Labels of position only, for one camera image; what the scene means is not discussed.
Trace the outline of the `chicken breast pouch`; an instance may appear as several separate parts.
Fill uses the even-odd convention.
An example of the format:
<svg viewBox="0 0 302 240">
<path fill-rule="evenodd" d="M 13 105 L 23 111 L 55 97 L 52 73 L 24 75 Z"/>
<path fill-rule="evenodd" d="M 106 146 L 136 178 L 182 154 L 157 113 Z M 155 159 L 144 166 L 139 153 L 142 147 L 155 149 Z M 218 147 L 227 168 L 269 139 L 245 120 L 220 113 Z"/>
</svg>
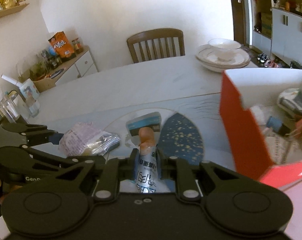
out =
<svg viewBox="0 0 302 240">
<path fill-rule="evenodd" d="M 135 160 L 135 186 L 140 193 L 168 193 L 175 189 L 174 183 L 161 178 L 157 143 L 162 128 L 162 116 L 151 112 L 135 117 L 126 123 L 130 140 L 138 147 Z"/>
</svg>

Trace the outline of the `white plastic wrap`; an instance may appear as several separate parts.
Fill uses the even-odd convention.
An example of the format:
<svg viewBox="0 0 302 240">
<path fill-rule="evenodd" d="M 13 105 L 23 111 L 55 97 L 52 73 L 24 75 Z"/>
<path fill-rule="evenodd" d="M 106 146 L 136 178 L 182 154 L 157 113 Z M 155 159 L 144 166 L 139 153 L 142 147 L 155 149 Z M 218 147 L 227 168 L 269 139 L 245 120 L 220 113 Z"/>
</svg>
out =
<svg viewBox="0 0 302 240">
<path fill-rule="evenodd" d="M 265 118 L 265 107 L 260 105 L 254 105 L 250 107 L 250 111 L 252 113 L 252 116 L 255 118 L 256 123 L 259 126 L 266 124 L 266 118 Z"/>
</svg>

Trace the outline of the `white plastic tissue pack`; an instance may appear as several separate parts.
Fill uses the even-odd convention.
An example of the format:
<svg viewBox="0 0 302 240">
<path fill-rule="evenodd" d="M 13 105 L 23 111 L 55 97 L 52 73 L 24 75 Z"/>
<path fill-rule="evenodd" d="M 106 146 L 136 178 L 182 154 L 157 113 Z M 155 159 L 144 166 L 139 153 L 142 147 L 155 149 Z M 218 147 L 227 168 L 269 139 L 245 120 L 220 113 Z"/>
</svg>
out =
<svg viewBox="0 0 302 240">
<path fill-rule="evenodd" d="M 289 88 L 279 94 L 277 105 L 292 117 L 302 116 L 302 90 Z"/>
</svg>

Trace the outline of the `pink patterned snack packet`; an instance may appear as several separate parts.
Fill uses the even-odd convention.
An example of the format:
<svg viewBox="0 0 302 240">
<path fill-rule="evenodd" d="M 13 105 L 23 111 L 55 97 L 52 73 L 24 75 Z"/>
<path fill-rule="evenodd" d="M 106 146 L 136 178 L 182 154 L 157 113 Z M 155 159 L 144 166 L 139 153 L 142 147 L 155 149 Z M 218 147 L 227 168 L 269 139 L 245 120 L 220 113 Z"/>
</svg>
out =
<svg viewBox="0 0 302 240">
<path fill-rule="evenodd" d="M 117 134 L 101 130 L 95 123 L 78 122 L 64 133 L 58 150 L 67 157 L 105 155 L 120 145 Z"/>
</svg>

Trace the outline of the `white side cabinet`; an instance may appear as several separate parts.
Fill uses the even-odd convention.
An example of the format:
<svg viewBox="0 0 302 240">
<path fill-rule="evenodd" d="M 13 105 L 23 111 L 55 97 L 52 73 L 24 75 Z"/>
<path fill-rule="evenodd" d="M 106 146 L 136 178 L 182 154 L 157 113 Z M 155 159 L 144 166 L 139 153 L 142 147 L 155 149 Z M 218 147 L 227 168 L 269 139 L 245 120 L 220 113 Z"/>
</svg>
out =
<svg viewBox="0 0 302 240">
<path fill-rule="evenodd" d="M 84 46 L 84 50 L 80 54 L 77 54 L 75 58 L 66 61 L 57 69 L 52 70 L 47 77 L 36 81 L 35 85 L 40 92 L 43 92 L 97 72 L 98 68 L 95 65 L 90 48 L 89 46 Z"/>
</svg>

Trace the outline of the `orange snack bag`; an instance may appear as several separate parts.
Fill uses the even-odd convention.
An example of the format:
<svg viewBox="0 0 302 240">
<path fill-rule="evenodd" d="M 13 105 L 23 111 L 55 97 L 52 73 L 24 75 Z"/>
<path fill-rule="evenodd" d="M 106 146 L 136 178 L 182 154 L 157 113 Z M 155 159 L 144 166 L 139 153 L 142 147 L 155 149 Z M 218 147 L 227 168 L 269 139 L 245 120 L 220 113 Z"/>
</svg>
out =
<svg viewBox="0 0 302 240">
<path fill-rule="evenodd" d="M 63 31 L 55 33 L 55 35 L 49 38 L 48 42 L 63 62 L 76 57 L 73 45 L 69 42 Z"/>
</svg>

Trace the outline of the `red cardboard box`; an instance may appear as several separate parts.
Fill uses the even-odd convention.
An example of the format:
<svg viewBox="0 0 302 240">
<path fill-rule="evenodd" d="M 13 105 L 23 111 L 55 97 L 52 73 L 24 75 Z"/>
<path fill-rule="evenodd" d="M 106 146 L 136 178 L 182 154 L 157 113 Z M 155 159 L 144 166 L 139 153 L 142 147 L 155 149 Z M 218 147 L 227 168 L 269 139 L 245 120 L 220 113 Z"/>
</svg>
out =
<svg viewBox="0 0 302 240">
<path fill-rule="evenodd" d="M 302 88 L 302 70 L 242 68 L 222 74 L 220 115 L 238 173 L 279 189 L 302 181 L 302 157 L 285 164 L 271 158 L 262 130 L 270 117 L 283 119 L 280 93 Z"/>
</svg>

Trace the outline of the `stacked white plates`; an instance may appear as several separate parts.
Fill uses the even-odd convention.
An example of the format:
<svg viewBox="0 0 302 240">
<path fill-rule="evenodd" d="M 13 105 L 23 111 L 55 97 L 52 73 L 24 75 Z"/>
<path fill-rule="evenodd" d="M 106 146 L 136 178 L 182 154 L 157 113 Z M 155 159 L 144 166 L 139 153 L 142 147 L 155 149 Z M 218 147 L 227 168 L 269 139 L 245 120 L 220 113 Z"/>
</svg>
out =
<svg viewBox="0 0 302 240">
<path fill-rule="evenodd" d="M 221 51 L 208 44 L 199 46 L 195 57 L 204 68 L 217 73 L 228 69 L 244 68 L 251 61 L 249 54 L 241 48 L 234 51 Z"/>
</svg>

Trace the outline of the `brown wooden chair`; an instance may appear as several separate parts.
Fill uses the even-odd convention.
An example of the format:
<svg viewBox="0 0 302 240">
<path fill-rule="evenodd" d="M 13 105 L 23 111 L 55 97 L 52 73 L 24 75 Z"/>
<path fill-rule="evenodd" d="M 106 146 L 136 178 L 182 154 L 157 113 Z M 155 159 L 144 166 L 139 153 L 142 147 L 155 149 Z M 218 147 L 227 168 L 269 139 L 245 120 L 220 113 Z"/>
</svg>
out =
<svg viewBox="0 0 302 240">
<path fill-rule="evenodd" d="M 133 63 L 185 55 L 183 31 L 159 28 L 137 33 L 127 39 Z"/>
</svg>

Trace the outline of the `white bowl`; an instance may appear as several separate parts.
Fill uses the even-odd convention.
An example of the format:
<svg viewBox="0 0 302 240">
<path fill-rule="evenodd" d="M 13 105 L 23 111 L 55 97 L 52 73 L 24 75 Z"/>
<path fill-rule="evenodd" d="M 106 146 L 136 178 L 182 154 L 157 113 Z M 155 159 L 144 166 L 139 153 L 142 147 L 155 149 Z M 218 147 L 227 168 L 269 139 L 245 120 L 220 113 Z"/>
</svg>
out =
<svg viewBox="0 0 302 240">
<path fill-rule="evenodd" d="M 241 44 L 234 40 L 214 38 L 208 42 L 216 56 L 222 61 L 231 61 L 241 48 Z"/>
</svg>

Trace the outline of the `white wall cabinet unit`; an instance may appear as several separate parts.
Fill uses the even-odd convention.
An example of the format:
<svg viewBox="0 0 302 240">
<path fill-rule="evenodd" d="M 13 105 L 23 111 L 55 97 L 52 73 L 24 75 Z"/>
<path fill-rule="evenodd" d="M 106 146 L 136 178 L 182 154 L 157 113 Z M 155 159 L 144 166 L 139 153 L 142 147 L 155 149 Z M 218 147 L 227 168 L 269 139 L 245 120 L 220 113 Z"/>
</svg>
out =
<svg viewBox="0 0 302 240">
<path fill-rule="evenodd" d="M 302 0 L 246 0 L 250 46 L 302 68 Z"/>
</svg>

